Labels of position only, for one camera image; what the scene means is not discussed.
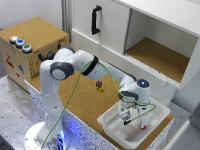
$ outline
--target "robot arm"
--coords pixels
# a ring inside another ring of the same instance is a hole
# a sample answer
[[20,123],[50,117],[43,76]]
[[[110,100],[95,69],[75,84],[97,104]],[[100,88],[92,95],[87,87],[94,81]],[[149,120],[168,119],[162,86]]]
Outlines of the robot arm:
[[[117,67],[99,61],[97,57],[79,50],[76,53],[70,47],[62,47],[55,55],[53,60],[46,60],[40,66],[41,98],[46,110],[45,124],[39,131],[37,138],[40,143],[44,142],[44,137],[52,129],[61,115],[63,105],[59,98],[58,90],[60,80],[67,79],[74,74],[74,70],[82,71],[82,74],[93,80],[99,80],[108,74],[107,70],[98,62],[102,63],[111,73],[111,75],[120,82],[119,91],[126,97],[142,102],[149,102],[150,87],[147,81],[138,80],[130,74],[127,74]],[[119,115],[124,124],[131,122],[130,108],[137,108],[139,114],[148,111],[147,105],[136,105],[134,102],[124,98],[119,94],[121,103],[119,105]],[[141,128],[147,126],[149,115],[141,117]],[[60,121],[55,130],[53,130],[48,141],[57,137],[62,131],[62,122]]]

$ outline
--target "green cable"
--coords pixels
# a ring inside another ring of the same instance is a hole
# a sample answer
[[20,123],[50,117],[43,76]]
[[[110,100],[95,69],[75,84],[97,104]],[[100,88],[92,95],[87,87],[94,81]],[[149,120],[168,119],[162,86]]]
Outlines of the green cable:
[[[78,79],[77,79],[77,81],[76,81],[76,85],[75,85],[75,87],[74,87],[74,90],[73,90],[73,92],[72,92],[72,94],[71,94],[69,100],[67,101],[67,104],[66,104],[65,107],[63,108],[63,111],[62,111],[60,117],[58,118],[58,121],[57,121],[56,124],[53,126],[53,128],[51,129],[51,131],[50,131],[49,134],[47,135],[47,137],[46,137],[44,143],[42,144],[41,150],[42,150],[42,148],[44,147],[44,145],[45,145],[45,143],[46,143],[48,137],[49,137],[50,134],[53,132],[54,128],[57,126],[58,122],[59,122],[60,119],[62,118],[62,115],[63,115],[64,112],[65,112],[65,109],[66,109],[67,106],[69,105],[69,103],[70,103],[70,101],[71,101],[71,99],[72,99],[72,97],[73,97],[73,95],[74,95],[74,92],[76,91],[76,87],[77,87],[77,85],[78,85],[78,82],[79,82],[79,79],[80,79],[80,76],[81,76],[83,70],[84,70],[85,67],[86,67],[88,64],[90,64],[91,62],[92,62],[92,61],[88,62],[88,63],[82,68],[82,70],[81,70],[81,72],[80,72],[80,74],[79,74],[79,76],[78,76]],[[130,99],[130,98],[124,96],[124,95],[119,91],[119,89],[117,88],[117,85],[116,85],[116,83],[115,83],[115,81],[114,81],[114,79],[113,79],[113,77],[112,77],[110,71],[109,71],[102,63],[99,63],[99,64],[108,72],[108,74],[110,75],[110,77],[111,77],[111,79],[112,79],[112,81],[113,81],[113,84],[114,84],[115,88],[117,89],[117,91],[119,92],[120,95],[122,95],[123,97],[125,97],[126,99],[128,99],[128,100],[130,100],[130,101],[132,101],[132,102],[134,102],[134,103],[141,103],[141,104],[147,104],[147,105],[152,105],[152,106],[154,106],[151,110],[149,110],[149,111],[147,111],[147,112],[145,112],[145,113],[143,113],[143,114],[137,116],[136,118],[133,118],[131,121],[133,121],[133,120],[135,120],[135,119],[137,119],[137,118],[139,118],[139,117],[141,117],[141,116],[143,116],[143,115],[145,115],[145,114],[151,112],[152,110],[154,110],[154,109],[156,108],[156,105],[154,105],[154,104],[145,103],[145,102],[140,102],[140,101],[134,101],[134,100],[132,100],[132,99]]]

